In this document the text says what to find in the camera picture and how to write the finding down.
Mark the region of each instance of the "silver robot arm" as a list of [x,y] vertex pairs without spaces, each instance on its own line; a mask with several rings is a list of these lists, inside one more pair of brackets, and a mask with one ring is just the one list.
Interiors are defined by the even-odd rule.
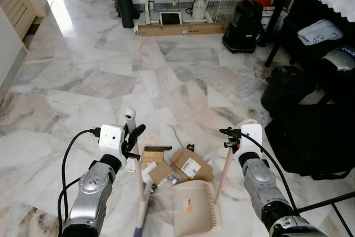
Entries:
[[112,192],[121,162],[112,155],[104,155],[93,162],[79,181],[79,194],[62,236],[99,236],[106,216],[106,202]]
[[244,176],[244,186],[251,197],[252,206],[263,222],[270,237],[326,237],[306,219],[300,217],[288,204],[276,185],[273,172],[262,160],[260,149],[241,133],[249,137],[259,136],[261,126],[256,124],[241,127],[241,130],[221,129],[227,134],[229,142],[225,147],[233,148]]
[[65,222],[62,237],[98,237],[117,172],[127,158],[140,160],[140,155],[131,153],[131,150],[138,136],[145,130],[145,125],[133,129],[128,140],[124,140],[128,135],[127,125],[104,126],[101,128],[99,144],[104,144],[104,151],[110,154],[103,155],[99,162],[93,161],[89,170],[80,178],[79,193]]

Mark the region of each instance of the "small cardboard box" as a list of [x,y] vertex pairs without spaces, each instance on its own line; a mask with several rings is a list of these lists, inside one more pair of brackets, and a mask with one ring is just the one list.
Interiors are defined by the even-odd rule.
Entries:
[[212,167],[194,152],[179,149],[171,159],[171,167],[181,177],[182,181],[204,180],[213,181]]
[[149,172],[153,183],[159,185],[162,180],[173,173],[173,169],[165,161],[162,161]]

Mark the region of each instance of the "cable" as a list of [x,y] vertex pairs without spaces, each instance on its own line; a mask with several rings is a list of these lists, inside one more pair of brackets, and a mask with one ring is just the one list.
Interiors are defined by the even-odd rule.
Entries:
[[62,221],[62,207],[61,207],[61,203],[62,203],[62,197],[64,192],[67,191],[67,189],[72,186],[73,184],[77,183],[78,181],[80,181],[80,178],[72,181],[71,183],[69,183],[64,190],[62,190],[59,194],[59,198],[58,198],[58,237],[62,237],[62,231],[63,231],[63,221]]
[[75,142],[75,140],[82,134],[84,133],[93,133],[95,136],[96,136],[96,133],[95,133],[96,129],[90,129],[90,130],[84,130],[80,133],[78,133],[74,138],[73,140],[70,142],[70,144],[68,145],[68,148],[67,148],[67,151],[65,151],[65,154],[64,154],[64,158],[63,158],[63,162],[62,162],[62,186],[63,186],[63,195],[64,195],[64,213],[65,213],[65,221],[67,221],[68,219],[68,215],[69,215],[69,212],[68,212],[68,198],[67,198],[67,191],[65,189],[65,162],[67,161],[67,157],[68,157],[68,154],[69,154],[69,151],[70,149],[72,148],[72,145],[73,143]]
[[194,5],[192,5],[191,8],[187,8],[186,9],[186,13],[189,14],[189,15],[192,15],[192,10],[194,9]]
[[259,144],[257,141],[255,141],[253,138],[251,138],[249,135],[246,135],[246,134],[244,134],[244,133],[240,133],[240,134],[241,134],[241,136],[244,136],[245,138],[247,138],[248,140],[250,140],[250,141],[252,141],[254,144],[256,144],[256,145],[260,148],[260,150],[261,150],[263,153],[265,153],[265,154],[267,155],[267,157],[270,159],[270,161],[274,164],[275,168],[277,169],[278,173],[279,173],[280,176],[281,176],[283,185],[285,186],[285,189],[286,189],[288,198],[290,199],[292,208],[293,208],[293,210],[296,212],[296,215],[299,216],[300,214],[299,214],[298,209],[297,209],[297,207],[296,207],[295,201],[294,201],[294,199],[293,199],[293,197],[292,197],[290,188],[288,187],[288,184],[287,184],[287,182],[286,182],[285,176],[283,175],[281,168],[278,166],[278,164],[276,163],[276,161],[274,160],[274,158],[269,154],[268,151],[266,151],[266,149],[265,149],[261,144]]

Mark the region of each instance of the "label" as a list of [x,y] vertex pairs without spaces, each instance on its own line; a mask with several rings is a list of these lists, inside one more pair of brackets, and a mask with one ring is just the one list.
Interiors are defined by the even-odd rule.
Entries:
[[189,158],[186,163],[182,166],[181,170],[184,172],[190,179],[193,179],[194,176],[198,173],[201,166],[198,165],[196,161],[192,158]]
[[183,199],[182,200],[182,209],[184,212],[187,212],[187,213],[192,212],[191,199]]
[[344,52],[345,54],[348,54],[353,60],[355,60],[355,51],[354,50],[352,50],[348,47],[342,47],[338,50]]

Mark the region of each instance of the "white plastic bottle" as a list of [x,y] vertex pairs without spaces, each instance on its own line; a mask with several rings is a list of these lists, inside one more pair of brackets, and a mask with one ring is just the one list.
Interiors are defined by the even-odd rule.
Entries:
[[205,0],[197,0],[194,3],[194,8],[192,9],[192,18],[193,19],[204,19],[206,10]]

